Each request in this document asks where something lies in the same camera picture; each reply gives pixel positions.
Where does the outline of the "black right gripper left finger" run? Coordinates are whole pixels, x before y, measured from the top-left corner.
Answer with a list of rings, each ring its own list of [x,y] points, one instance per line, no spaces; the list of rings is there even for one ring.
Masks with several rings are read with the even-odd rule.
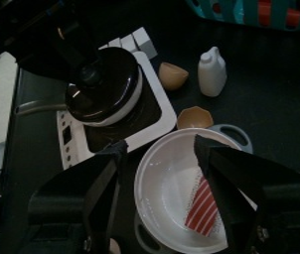
[[[29,205],[25,254],[109,254],[128,144],[109,146],[58,173]]]

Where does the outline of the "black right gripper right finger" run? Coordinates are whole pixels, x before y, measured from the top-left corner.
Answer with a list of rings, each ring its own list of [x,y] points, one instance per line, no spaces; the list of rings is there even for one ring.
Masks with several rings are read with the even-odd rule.
[[[197,136],[232,254],[300,254],[300,173]]]

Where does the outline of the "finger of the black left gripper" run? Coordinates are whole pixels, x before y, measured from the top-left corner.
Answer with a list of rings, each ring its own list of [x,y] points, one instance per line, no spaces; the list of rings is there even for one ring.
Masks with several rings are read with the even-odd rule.
[[[70,66],[74,83],[95,87],[102,80],[101,57],[94,41],[75,18],[58,18],[55,48]]]

